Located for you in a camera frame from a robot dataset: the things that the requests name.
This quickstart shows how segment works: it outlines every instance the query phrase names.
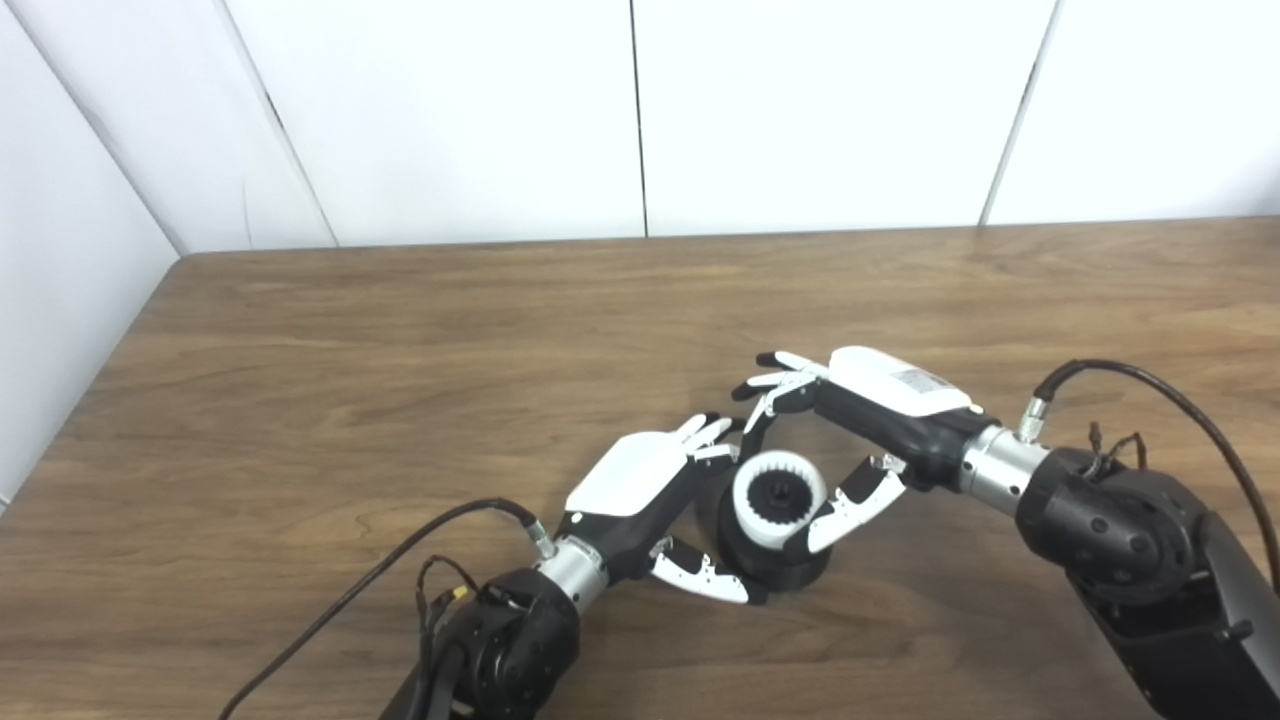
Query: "black cable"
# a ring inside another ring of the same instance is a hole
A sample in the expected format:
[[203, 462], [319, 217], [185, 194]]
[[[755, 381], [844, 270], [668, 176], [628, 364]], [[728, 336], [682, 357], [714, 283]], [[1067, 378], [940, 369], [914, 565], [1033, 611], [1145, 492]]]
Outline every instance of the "black cable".
[[506, 512], [520, 520], [521, 527], [526, 529], [538, 524], [536, 515], [526, 510], [524, 506], [503, 497], [472, 500], [471, 502], [463, 502], [457, 507], [445, 510], [435, 519], [433, 519], [428, 524], [415, 530], [413, 534], [404, 538], [404, 541], [401, 542], [398, 546], [396, 546], [396, 550], [392, 550], [390, 553], [387, 555], [387, 557], [384, 557], [378, 565], [374, 565], [372, 570], [365, 573], [364, 578], [357, 580], [356, 584], [351, 585], [351, 588], [347, 592], [342, 593], [342, 596], [337, 601], [334, 601], [334, 603], [330, 605], [324, 612], [321, 612], [320, 616], [316, 618], [315, 621], [311, 623], [311, 625], [306, 630], [302, 630], [302, 634], [298, 635], [297, 639], [289, 643], [289, 646], [285, 647], [280, 652], [280, 655], [276, 655], [275, 659], [266, 665], [266, 667], [259, 671], [257, 675], [253, 675], [253, 678], [250, 679], [250, 682], [244, 683], [244, 687], [237, 691], [236, 694], [232, 696], [232, 698], [227, 702], [227, 706], [223, 707], [223, 711], [218, 714], [218, 720], [229, 720], [232, 712], [236, 711], [236, 707], [239, 706], [239, 703], [243, 702], [250, 693], [252, 693], [255, 689], [257, 689], [259, 685], [266, 682], [266, 679], [270, 678], [276, 670], [279, 670], [282, 665], [288, 662], [291, 657], [293, 657], [300, 650], [302, 650], [302, 646], [305, 646], [312, 637], [315, 637], [315, 634], [319, 633], [321, 628], [329, 624], [329, 620], [333, 620], [335, 615], [342, 612], [342, 610], [347, 607], [347, 605], [349, 605], [352, 600], [356, 600], [356, 596], [358, 596], [365, 588], [367, 588], [374, 580], [376, 580], [379, 575], [385, 573], [388, 568], [394, 565], [396, 561], [399, 560], [406, 552], [412, 550], [415, 544], [421, 542], [422, 538], [435, 532], [435, 529], [439, 528], [440, 525], [451, 520], [454, 520], [462, 515], [466, 515], [467, 512], [475, 512], [476, 510], [498, 510]]
[[476, 584], [475, 579], [467, 573], [462, 565], [458, 565], [452, 559], [443, 555], [433, 555], [426, 559], [422, 568], [417, 571], [417, 583], [413, 591], [413, 602], [417, 605], [417, 680], [413, 683], [413, 700], [410, 702], [408, 715], [406, 720], [420, 720], [426, 712], [426, 683], [430, 679], [431, 671], [431, 641], [435, 639], [435, 625], [439, 623], [440, 618], [449, 605], [457, 600], [454, 591], [444, 591], [430, 605], [426, 602], [426, 593], [422, 585], [426, 582], [426, 573], [436, 562], [444, 562], [445, 565], [453, 568], [462, 582], [466, 584], [467, 589], [480, 594], [480, 587]]
[[1179, 410], [1187, 414], [1188, 418], [1194, 420], [1196, 424], [1204, 430], [1204, 434], [1213, 441], [1219, 452], [1222, 454], [1222, 459], [1226, 460], [1226, 465], [1231, 469], [1231, 473], [1235, 474], [1235, 479], [1240, 484], [1240, 489], [1244, 492], [1245, 500], [1249, 501], [1249, 507], [1253, 510], [1253, 516], [1258, 520], [1258, 528], [1262, 530], [1262, 546], [1266, 548], [1267, 566], [1271, 571], [1271, 587], [1275, 593], [1280, 596], [1280, 542], [1276, 541], [1276, 529], [1275, 525], [1271, 524], [1271, 514], [1267, 511], [1267, 505], [1262, 500], [1262, 493], [1258, 492], [1258, 486], [1253, 482], [1253, 477], [1249, 475], [1249, 471], [1244, 468], [1244, 461], [1240, 460], [1235, 448], [1231, 447], [1231, 443], [1226, 439], [1226, 436], [1222, 434], [1222, 430], [1217, 429], [1213, 420], [1210, 420], [1208, 415], [1206, 415], [1203, 410], [1197, 407], [1194, 402], [1179, 392], [1174, 386], [1166, 383], [1147, 370], [1143, 370], [1142, 368], [1129, 365], [1128, 363], [1119, 363], [1116, 360], [1091, 357], [1065, 363], [1061, 368], [1050, 373], [1032, 395], [1043, 400], [1046, 404], [1052, 402], [1053, 393], [1062, 387], [1062, 383], [1082, 370], [1110, 370], [1146, 383], [1148, 387], [1176, 405]]

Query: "robotic hand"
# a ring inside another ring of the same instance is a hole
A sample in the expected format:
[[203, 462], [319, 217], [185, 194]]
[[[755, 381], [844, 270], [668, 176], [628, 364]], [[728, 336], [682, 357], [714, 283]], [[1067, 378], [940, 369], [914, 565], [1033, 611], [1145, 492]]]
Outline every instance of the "robotic hand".
[[581, 614], [623, 579], [653, 575], [696, 594], [763, 603], [759, 585], [668, 534], [703, 486], [736, 464], [737, 447], [722, 442], [736, 429], [700, 414], [675, 432], [618, 439], [570, 493], [543, 560], [479, 588], [381, 720], [532, 717], [577, 660]]
[[1011, 516], [1028, 548], [1066, 571], [1161, 716], [1280, 717], [1280, 600], [1222, 519], [1171, 475], [1147, 469], [1140, 438], [1137, 469], [1115, 461], [1115, 450], [1103, 455], [1096, 428], [1089, 451], [1036, 442], [1053, 392], [1076, 372], [1115, 370], [1149, 384], [1222, 451], [1262, 521], [1276, 574], [1274, 529], [1248, 473], [1167, 383], [1108, 360], [1073, 361], [1046, 378], [1011, 430], [950, 383], [868, 347], [836, 350], [826, 366], [790, 352], [756, 361], [778, 372], [733, 391], [735, 400], [759, 396], [744, 459], [759, 451], [778, 414], [810, 409], [890, 454], [855, 470], [785, 539], [774, 562], [812, 562], [906, 487], [969, 495]]

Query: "black robotic arm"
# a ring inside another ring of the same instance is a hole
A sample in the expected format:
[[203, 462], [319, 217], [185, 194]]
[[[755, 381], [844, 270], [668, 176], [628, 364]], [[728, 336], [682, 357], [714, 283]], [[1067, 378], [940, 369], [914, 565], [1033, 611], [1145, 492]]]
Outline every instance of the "black robotic arm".
[[[1053, 392], [1075, 372], [1143, 375], [1224, 451], [1263, 524], [1275, 568], [1274, 528], [1243, 464], [1203, 413], [1167, 383], [1119, 363], [1073, 361], [1037, 389], [1014, 430], [950, 383], [872, 348], [840, 348], [829, 366], [788, 352], [760, 355], [758, 364], [780, 372], [733, 391], [736, 400], [760, 396], [744, 455], [759, 451], [778, 414], [810, 409], [890, 454], [841, 483], [787, 538], [778, 562], [805, 562], [882, 510], [859, 512], [851, 498], [874, 497], [886, 484], [970, 495], [1011, 516], [1028, 548], [1065, 570], [1161, 716], [1280, 717], [1280, 598], [1222, 519], [1144, 461], [1126, 468], [1098, 448], [1051, 450], [1037, 442]], [[835, 533], [820, 529], [841, 514], [860, 521], [845, 521]]]

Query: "wooden table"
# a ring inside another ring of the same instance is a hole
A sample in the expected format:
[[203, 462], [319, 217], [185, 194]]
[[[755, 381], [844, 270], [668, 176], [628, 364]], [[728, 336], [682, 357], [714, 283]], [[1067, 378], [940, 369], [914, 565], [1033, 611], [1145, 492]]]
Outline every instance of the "wooden table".
[[[188, 258], [0, 519], [0, 717], [211, 719], [428, 518], [504, 495], [554, 519], [618, 436], [733, 410], [764, 350], [877, 346], [1006, 420], [1062, 360], [1134, 361], [1219, 420], [1280, 510], [1277, 252], [1280, 219], [1249, 219]], [[1050, 442], [1142, 429], [1261, 560], [1171, 406], [1107, 375], [1060, 397]], [[828, 479], [869, 451], [817, 418], [776, 428]], [[677, 530], [707, 544], [709, 506]], [[500, 518], [425, 544], [484, 578], [530, 561]], [[416, 565], [238, 717], [375, 717], [412, 660]], [[1153, 715], [1011, 523], [936, 492], [763, 609], [613, 588], [543, 716]]]

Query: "metal connector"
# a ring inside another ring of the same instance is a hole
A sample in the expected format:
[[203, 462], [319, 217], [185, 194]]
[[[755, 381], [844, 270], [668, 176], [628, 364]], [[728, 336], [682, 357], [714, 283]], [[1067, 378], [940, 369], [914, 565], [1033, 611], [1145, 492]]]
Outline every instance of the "metal connector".
[[1018, 421], [1018, 439], [1028, 445], [1039, 438], [1044, 429], [1044, 415], [1048, 414], [1048, 402], [1038, 397], [1032, 397], [1023, 411], [1023, 419]]
[[538, 548], [538, 555], [543, 560], [556, 557], [556, 543], [547, 534], [547, 528], [543, 527], [541, 521], [535, 520], [532, 525], [525, 528], [525, 532], [529, 533], [529, 539], [534, 542], [534, 547]]

